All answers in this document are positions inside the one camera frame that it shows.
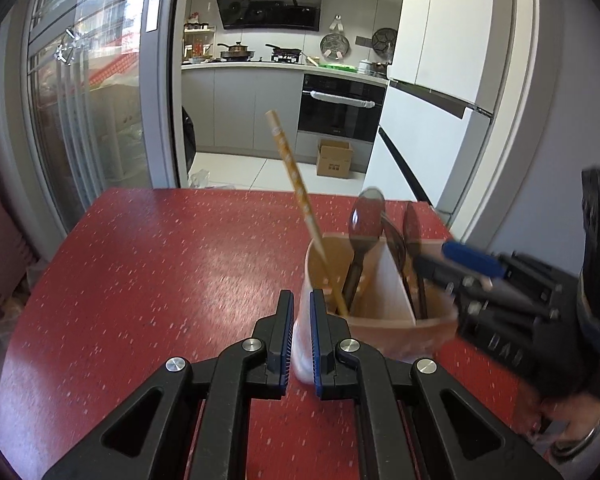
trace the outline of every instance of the blue handle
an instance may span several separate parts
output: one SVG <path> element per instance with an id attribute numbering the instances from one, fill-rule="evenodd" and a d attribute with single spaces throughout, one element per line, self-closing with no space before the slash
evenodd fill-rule
<path id="1" fill-rule="evenodd" d="M 505 269 L 496 258 L 460 242 L 450 240 L 443 243 L 442 254 L 445 258 L 468 269 L 480 272 L 489 278 L 504 278 Z"/>

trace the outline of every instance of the utensil holder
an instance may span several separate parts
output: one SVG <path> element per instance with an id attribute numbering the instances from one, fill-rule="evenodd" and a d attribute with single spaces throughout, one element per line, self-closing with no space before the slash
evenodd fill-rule
<path id="1" fill-rule="evenodd" d="M 349 239 L 342 234 L 324 234 L 322 240 L 337 286 L 342 288 L 353 259 Z M 443 240 L 425 241 L 422 250 L 440 254 L 442 243 Z M 291 347 L 293 372 L 306 384 L 314 380 L 309 321 L 311 291 L 322 288 L 328 308 L 335 311 L 322 263 L 312 245 L 309 244 L 304 259 L 304 280 Z M 410 259 L 404 272 L 418 311 L 416 277 Z M 365 256 L 362 278 L 351 305 L 351 315 L 347 317 L 351 336 L 394 359 L 412 362 L 418 357 L 432 355 L 454 338 L 458 311 L 452 298 L 433 286 L 426 286 L 426 297 L 429 319 L 416 320 L 386 240 L 381 238 Z"/>

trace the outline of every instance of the range hood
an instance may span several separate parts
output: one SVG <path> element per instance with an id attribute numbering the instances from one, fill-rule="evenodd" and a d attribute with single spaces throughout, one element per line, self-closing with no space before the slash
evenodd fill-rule
<path id="1" fill-rule="evenodd" d="M 222 26 L 318 30 L 322 0 L 217 0 Z"/>

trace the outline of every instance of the wooden chopstick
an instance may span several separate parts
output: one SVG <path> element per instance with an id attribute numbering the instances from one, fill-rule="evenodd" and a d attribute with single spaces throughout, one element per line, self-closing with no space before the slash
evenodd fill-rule
<path id="1" fill-rule="evenodd" d="M 309 229 L 311 238 L 314 240 L 315 250 L 320 256 L 324 266 L 324 272 L 327 275 L 327 280 L 329 282 L 329 286 L 331 287 L 333 298 L 336 302 L 336 310 L 341 316 L 348 316 L 349 309 L 344 302 L 342 291 L 338 288 L 338 282 L 336 281 L 333 270 L 329 265 L 327 253 L 325 252 L 324 244 L 322 243 L 322 234 L 320 232 L 320 228 L 318 227 L 318 222 L 315 219 L 314 211 L 311 208 L 311 202 L 309 202 L 309 195 L 306 192 L 306 187 L 302 181 L 302 176 L 298 170 L 296 160 L 289 149 L 289 143 L 286 140 L 286 135 L 282 129 L 282 125 L 280 124 L 278 113 L 275 110 L 269 110 L 265 116 L 267 117 L 267 121 L 269 122 L 269 126 L 271 128 L 271 133 L 273 134 L 273 138 L 278 146 L 278 152 L 285 163 L 286 173 L 289 176 L 289 180 L 291 180 L 291 184 L 294 186 L 294 193 L 296 200 L 298 201 L 300 211 L 302 211 L 304 223 L 306 224 L 307 229 Z"/>

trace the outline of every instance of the white wall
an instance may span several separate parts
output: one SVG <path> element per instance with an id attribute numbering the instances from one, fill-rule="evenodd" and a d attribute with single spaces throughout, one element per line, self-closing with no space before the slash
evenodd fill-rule
<path id="1" fill-rule="evenodd" d="M 253 60 L 271 60 L 271 49 L 266 43 L 282 48 L 301 48 L 308 56 L 320 56 L 320 40 L 329 34 L 329 26 L 336 14 L 342 17 L 344 34 L 349 40 L 351 50 L 342 61 L 357 66 L 362 59 L 384 61 L 371 48 L 357 46 L 356 36 L 371 38 L 382 27 L 398 28 L 400 22 L 400 4 L 385 0 L 322 0 L 320 10 L 320 31 L 281 29 L 243 29 L 224 30 L 216 0 L 189 0 L 187 17 L 193 12 L 200 13 L 200 22 L 215 25 L 216 43 L 232 44 L 241 41 L 255 52 Z M 216 56 L 224 47 L 216 46 Z"/>
<path id="2" fill-rule="evenodd" d="M 600 166 L 600 12 L 563 0 L 554 100 L 534 160 L 490 251 L 525 251 L 571 272 L 584 255 L 580 171 Z"/>

